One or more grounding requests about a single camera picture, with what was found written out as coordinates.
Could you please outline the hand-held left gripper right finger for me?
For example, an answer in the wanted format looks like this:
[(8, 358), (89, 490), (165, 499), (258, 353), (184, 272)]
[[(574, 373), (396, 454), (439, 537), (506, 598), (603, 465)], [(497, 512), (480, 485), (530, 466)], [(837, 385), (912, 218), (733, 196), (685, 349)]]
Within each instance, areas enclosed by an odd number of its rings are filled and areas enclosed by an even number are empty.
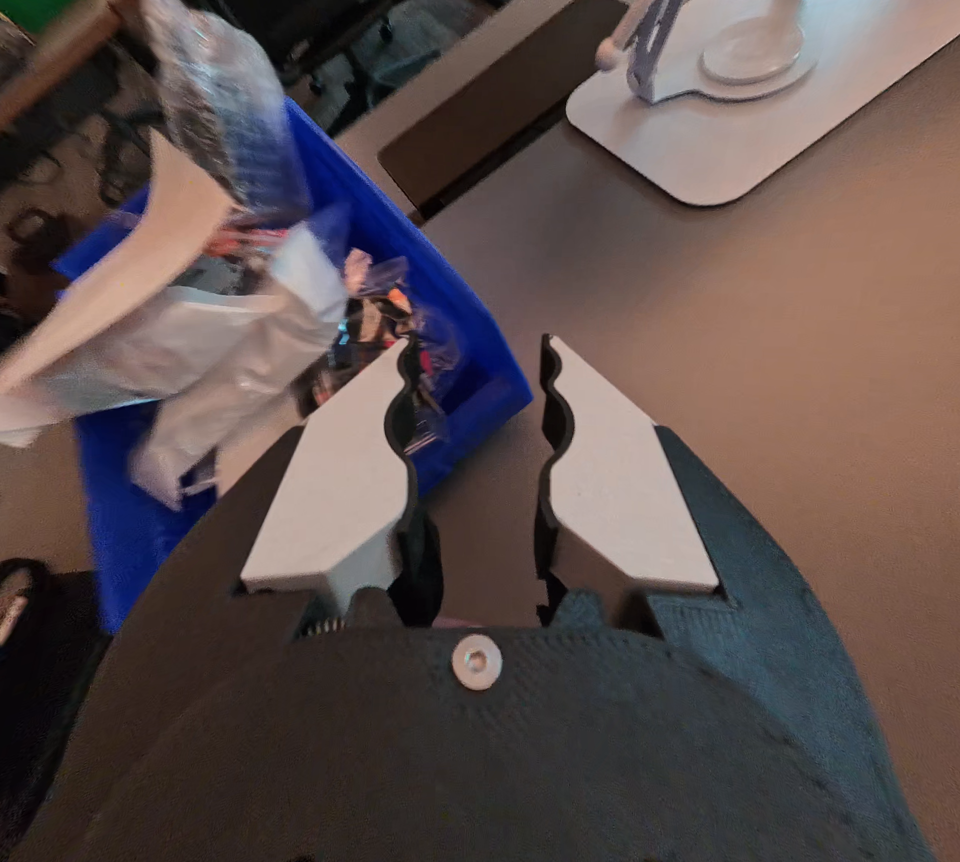
[(543, 625), (574, 591), (615, 627), (656, 629), (649, 595), (713, 597), (721, 580), (658, 426), (557, 335), (542, 335), (534, 565)]

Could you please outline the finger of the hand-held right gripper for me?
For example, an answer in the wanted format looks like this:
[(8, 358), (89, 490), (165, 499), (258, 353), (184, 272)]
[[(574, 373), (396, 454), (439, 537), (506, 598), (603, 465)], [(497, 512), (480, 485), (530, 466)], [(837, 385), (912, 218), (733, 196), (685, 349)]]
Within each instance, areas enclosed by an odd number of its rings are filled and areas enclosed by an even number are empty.
[(138, 224), (3, 357), (3, 396), (149, 301), (234, 213), (236, 203), (224, 188), (161, 133), (150, 134), (150, 158), (149, 195)]

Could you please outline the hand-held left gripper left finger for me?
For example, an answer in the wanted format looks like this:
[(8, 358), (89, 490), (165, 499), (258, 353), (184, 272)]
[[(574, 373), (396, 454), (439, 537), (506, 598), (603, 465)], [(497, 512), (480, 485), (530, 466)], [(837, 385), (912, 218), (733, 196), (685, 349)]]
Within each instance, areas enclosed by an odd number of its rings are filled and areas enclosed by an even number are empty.
[(308, 416), (241, 570), (247, 592), (313, 592), (343, 616), (372, 588), (400, 616), (438, 616), (439, 532), (406, 453), (422, 371), (419, 340), (399, 340)]

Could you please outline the blue plastic bin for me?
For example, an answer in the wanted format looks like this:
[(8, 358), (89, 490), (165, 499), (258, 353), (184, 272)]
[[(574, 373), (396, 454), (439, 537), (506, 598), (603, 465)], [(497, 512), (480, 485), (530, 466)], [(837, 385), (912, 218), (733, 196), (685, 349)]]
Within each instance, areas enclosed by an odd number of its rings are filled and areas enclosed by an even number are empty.
[[(426, 235), (294, 100), (285, 107), (314, 207), (346, 206), (347, 249), (360, 249), (375, 263), (406, 258), (413, 301), (452, 331), (457, 356), (438, 382), (445, 433), (413, 454), (418, 487), (427, 494), (531, 403), (531, 388), (493, 315)], [(155, 403), (133, 404), (74, 423), (101, 624), (111, 636), (214, 505), (208, 490), (176, 511), (132, 484), (128, 459), (156, 412)]]

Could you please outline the white desk stand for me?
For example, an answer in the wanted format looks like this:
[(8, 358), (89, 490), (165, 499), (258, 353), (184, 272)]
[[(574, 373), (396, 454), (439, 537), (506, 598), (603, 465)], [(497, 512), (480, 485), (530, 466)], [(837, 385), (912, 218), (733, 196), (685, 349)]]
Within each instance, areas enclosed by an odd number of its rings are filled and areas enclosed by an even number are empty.
[(566, 104), (675, 200), (757, 188), (958, 39), (958, 0), (633, 0)]

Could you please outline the brown background desk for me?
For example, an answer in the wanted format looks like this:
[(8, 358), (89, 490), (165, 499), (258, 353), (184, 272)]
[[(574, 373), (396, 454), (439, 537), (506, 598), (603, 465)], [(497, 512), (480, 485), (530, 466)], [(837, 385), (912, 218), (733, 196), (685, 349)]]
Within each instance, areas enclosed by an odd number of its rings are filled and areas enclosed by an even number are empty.
[(139, 0), (77, 0), (69, 5), (42, 31), (26, 67), (3, 83), (1, 131), (114, 42), (153, 75), (157, 60), (140, 23)]

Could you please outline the dark brown desk panel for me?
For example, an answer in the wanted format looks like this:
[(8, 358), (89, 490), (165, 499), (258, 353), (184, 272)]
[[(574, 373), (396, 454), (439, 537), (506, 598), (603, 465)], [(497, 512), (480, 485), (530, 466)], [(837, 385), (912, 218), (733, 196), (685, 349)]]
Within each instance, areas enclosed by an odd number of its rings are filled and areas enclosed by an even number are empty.
[(556, 125), (625, 11), (620, 0), (572, 0), (382, 148), (415, 216), (432, 219)]

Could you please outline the pile of clear plastic bags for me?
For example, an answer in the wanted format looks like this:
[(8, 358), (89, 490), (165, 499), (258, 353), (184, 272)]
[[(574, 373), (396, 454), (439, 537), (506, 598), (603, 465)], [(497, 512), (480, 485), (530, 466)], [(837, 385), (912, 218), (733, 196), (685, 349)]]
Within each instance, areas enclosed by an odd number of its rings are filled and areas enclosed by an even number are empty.
[(460, 371), (450, 319), (413, 286), (411, 249), (376, 253), (334, 206), (285, 229), (222, 229), (192, 266), (43, 369), (35, 382), (67, 418), (156, 403), (128, 478), (177, 511), (194, 484), (278, 406), (302, 419), (414, 333), (421, 376), (406, 451), (449, 439), (442, 407)]

